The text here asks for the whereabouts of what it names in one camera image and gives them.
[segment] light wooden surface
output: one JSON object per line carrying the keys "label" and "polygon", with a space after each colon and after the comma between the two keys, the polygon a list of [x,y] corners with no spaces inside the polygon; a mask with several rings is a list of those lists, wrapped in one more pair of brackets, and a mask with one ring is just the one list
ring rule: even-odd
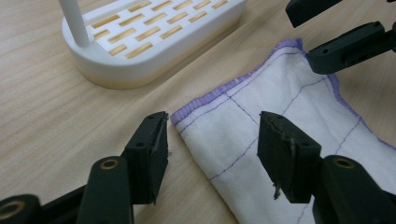
{"label": "light wooden surface", "polygon": [[[83,13],[109,2],[79,0]],[[120,155],[143,117],[171,114],[244,75],[283,39],[301,37],[310,50],[360,24],[381,21],[388,30],[396,21],[394,3],[350,0],[294,29],[284,11],[288,2],[247,0],[232,33],[145,87],[113,91],[78,72],[56,0],[0,1],[0,199],[33,193],[47,203],[80,187],[95,161]],[[395,71],[390,51],[338,73],[345,99],[393,145]],[[236,223],[170,122],[168,142],[173,154],[157,205],[136,206],[136,223]]]}

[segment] white plastic holder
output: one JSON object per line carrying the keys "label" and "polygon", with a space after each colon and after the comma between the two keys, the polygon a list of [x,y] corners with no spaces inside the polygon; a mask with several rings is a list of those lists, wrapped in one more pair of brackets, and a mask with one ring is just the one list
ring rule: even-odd
{"label": "white plastic holder", "polygon": [[119,0],[81,16],[59,0],[62,31],[81,74],[110,89],[148,84],[236,24],[245,0]]}

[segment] white towel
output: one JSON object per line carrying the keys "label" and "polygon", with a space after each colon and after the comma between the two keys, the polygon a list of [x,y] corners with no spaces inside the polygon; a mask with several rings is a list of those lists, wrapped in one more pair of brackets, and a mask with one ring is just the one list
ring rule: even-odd
{"label": "white towel", "polygon": [[336,75],[314,74],[301,40],[281,42],[247,75],[194,99],[171,116],[192,156],[240,223],[315,223],[310,204],[291,204],[257,154],[260,113],[281,114],[322,145],[320,156],[359,162],[396,193],[396,148],[378,139],[339,93]]}

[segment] white cloth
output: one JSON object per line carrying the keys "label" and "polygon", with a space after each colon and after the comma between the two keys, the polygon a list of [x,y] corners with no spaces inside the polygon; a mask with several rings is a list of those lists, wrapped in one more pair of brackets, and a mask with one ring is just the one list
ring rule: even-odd
{"label": "white cloth", "polygon": [[281,114],[322,145],[320,156],[359,162],[396,193],[396,148],[378,139],[341,97],[335,75],[314,74],[301,40],[281,42],[254,71],[192,100],[171,116],[207,178],[240,223],[315,223],[312,204],[274,200],[257,154],[260,113]]}

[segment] white rod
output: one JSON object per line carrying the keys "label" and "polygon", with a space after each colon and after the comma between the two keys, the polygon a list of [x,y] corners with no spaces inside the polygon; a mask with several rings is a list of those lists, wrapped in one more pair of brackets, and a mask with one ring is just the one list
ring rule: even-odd
{"label": "white rod", "polygon": [[59,0],[59,3],[76,44],[80,47],[87,47],[90,41],[77,0]]}

